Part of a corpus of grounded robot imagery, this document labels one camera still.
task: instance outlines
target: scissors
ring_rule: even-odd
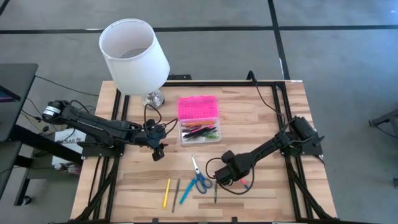
[[[195,159],[192,156],[192,161],[193,161],[193,166],[195,167],[195,172],[197,173],[197,180],[195,182],[195,185],[198,189],[198,191],[201,194],[205,194],[207,192],[207,188],[211,188],[213,186],[213,183],[211,180],[205,178],[199,171],[199,167],[195,161]]]

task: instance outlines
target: label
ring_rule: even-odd
[[[56,109],[56,108],[54,108],[54,107],[52,107],[52,106],[47,106],[45,109],[46,109],[46,110],[49,110],[49,111],[56,112],[56,113],[60,113],[60,112],[61,112],[61,110]]]
[[[50,115],[50,116],[53,116],[53,115],[54,115],[54,112],[53,112],[53,111],[45,110],[45,111],[43,112],[43,114],[48,114],[48,115]]]

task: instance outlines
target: black desk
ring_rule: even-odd
[[[30,181],[29,173],[36,171],[30,172],[29,168],[38,168],[34,164],[40,160],[18,155],[22,144],[79,165],[83,164],[79,153],[16,124],[33,84],[37,67],[34,63],[0,64],[0,85],[21,98],[20,101],[0,103],[0,199],[14,165],[28,168],[14,205],[22,205]]]

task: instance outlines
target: yellow pencil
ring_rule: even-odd
[[[166,194],[164,195],[164,201],[163,201],[163,209],[166,209],[166,205],[167,205],[167,197],[169,196],[169,188],[170,188],[170,182],[172,180],[169,179],[169,181],[167,182],[167,188],[166,188]]]

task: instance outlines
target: white paper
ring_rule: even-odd
[[[71,133],[73,132],[73,128],[71,129],[66,129],[63,131],[57,131],[55,133],[55,139],[54,141],[63,141],[64,139],[68,138],[69,135],[71,135]],[[63,143],[61,143],[61,145],[75,151],[81,154],[81,151],[83,150],[82,147],[80,147],[77,143],[84,141],[86,139],[86,134],[79,131],[79,130],[75,130],[75,132],[67,139],[65,140]],[[52,165],[56,165],[59,163],[70,163],[69,161],[66,161],[65,159],[61,159],[57,156],[53,156],[52,157]]]

